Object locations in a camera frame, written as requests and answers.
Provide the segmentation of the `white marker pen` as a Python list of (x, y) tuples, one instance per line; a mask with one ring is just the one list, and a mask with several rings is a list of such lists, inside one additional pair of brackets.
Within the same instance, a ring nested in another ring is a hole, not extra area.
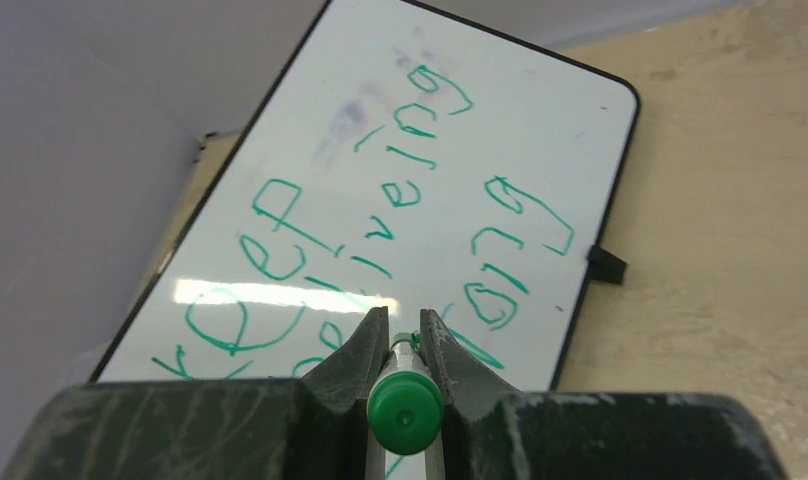
[(429, 479), (444, 419), (437, 383), (422, 358), (420, 335), (397, 333), (368, 395), (367, 420), (380, 449), (383, 479)]

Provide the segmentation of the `white whiteboard black frame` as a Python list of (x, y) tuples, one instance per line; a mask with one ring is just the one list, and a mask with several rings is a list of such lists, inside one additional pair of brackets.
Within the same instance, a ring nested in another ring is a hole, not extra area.
[(298, 376), (384, 307), (555, 386), (641, 101), (416, 1), (328, 1), (97, 381)]

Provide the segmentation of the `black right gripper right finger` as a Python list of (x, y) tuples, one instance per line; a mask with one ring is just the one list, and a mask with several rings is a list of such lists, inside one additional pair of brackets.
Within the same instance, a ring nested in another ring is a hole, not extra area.
[(526, 392), (420, 313), (421, 354), (444, 406), (431, 479), (781, 479), (757, 419), (723, 395)]

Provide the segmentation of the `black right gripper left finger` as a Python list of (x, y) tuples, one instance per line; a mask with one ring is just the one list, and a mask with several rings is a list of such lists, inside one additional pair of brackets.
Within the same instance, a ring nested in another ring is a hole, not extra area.
[(380, 479), (366, 406), (389, 314), (299, 378), (67, 387), (32, 420), (7, 479)]

